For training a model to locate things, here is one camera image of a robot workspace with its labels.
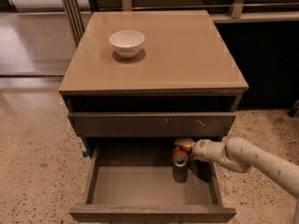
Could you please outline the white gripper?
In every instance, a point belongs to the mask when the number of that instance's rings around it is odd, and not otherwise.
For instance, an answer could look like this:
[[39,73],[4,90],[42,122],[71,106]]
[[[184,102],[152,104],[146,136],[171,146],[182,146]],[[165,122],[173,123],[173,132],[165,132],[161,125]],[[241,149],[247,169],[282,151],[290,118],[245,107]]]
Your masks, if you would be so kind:
[[187,152],[192,152],[195,159],[203,162],[219,162],[226,157],[225,144],[211,140],[194,142],[191,138],[179,138],[174,145]]

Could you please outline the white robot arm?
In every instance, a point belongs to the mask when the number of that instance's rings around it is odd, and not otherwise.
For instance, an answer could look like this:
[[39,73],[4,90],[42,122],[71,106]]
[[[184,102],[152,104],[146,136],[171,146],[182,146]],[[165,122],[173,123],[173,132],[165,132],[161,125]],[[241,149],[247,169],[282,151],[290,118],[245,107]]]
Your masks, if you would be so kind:
[[240,174],[254,167],[299,202],[299,166],[256,147],[246,139],[232,137],[227,142],[214,142],[179,138],[174,146],[172,162],[177,167],[184,167],[188,159],[216,162]]

